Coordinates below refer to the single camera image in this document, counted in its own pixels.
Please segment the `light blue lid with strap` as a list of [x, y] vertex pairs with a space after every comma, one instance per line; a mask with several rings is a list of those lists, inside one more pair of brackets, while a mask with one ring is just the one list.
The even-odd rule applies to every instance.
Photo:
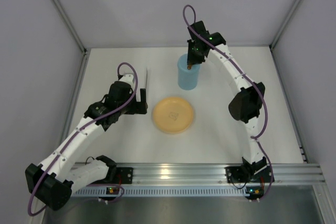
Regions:
[[200, 65], [191, 65], [188, 61], [187, 54], [183, 54], [179, 57], [177, 62], [177, 67], [181, 71], [187, 71], [187, 72], [196, 72], [200, 70]]

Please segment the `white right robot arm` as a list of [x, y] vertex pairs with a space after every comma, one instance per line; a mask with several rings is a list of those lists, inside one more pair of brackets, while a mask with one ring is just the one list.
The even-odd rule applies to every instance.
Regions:
[[239, 66], [220, 33], [210, 34], [202, 21], [194, 22], [187, 28], [191, 36], [188, 40], [187, 67], [191, 69], [209, 59], [224, 76], [234, 95], [228, 110], [243, 129], [239, 143], [242, 164], [230, 172], [229, 181], [272, 183], [272, 164], [259, 141], [268, 123], [265, 85], [254, 82]]

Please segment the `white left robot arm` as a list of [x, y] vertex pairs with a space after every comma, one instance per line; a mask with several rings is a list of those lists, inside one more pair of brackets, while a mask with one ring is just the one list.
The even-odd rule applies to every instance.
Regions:
[[113, 181], [117, 165], [106, 156], [99, 156], [82, 168], [73, 169], [86, 149], [119, 117], [146, 114], [146, 90], [141, 89], [137, 101], [138, 76], [133, 73], [119, 75], [104, 97], [91, 104], [72, 133], [38, 165], [30, 164], [25, 170], [30, 200], [37, 198], [46, 207], [57, 211], [78, 190], [94, 182]]

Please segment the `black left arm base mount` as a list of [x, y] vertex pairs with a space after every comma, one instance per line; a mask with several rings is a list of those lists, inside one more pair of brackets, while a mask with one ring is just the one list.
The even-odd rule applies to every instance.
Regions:
[[114, 167], [108, 170], [106, 178], [103, 180], [105, 184], [132, 184], [133, 167]]

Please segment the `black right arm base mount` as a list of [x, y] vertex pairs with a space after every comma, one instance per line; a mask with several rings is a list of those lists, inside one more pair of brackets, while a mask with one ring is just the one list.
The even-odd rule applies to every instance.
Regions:
[[235, 185], [240, 183], [270, 183], [274, 182], [274, 178], [271, 177], [271, 169], [266, 166], [256, 172], [250, 172], [242, 166], [228, 166], [225, 168], [227, 181], [234, 183]]

